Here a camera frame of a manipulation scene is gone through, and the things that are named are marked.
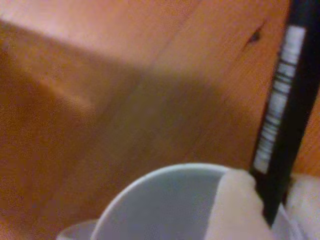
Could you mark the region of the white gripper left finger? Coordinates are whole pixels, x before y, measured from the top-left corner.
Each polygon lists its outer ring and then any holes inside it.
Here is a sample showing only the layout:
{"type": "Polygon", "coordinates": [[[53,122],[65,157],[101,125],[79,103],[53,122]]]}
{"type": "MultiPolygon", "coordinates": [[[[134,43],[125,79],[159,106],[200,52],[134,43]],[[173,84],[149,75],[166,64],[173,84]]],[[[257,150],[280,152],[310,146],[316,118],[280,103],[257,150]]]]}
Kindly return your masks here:
{"type": "Polygon", "coordinates": [[[206,229],[207,240],[273,240],[263,217],[255,179],[245,170],[228,170],[218,184],[206,229]]]}

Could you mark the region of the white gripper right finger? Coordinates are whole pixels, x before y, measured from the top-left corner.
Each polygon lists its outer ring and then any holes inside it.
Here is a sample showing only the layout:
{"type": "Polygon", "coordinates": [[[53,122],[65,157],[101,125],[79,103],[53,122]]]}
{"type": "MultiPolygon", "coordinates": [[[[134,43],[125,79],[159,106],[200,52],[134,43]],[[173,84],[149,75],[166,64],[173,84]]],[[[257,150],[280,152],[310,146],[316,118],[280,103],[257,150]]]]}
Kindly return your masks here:
{"type": "Polygon", "coordinates": [[[320,238],[320,178],[305,174],[291,177],[286,212],[297,223],[307,240],[320,238]]]}

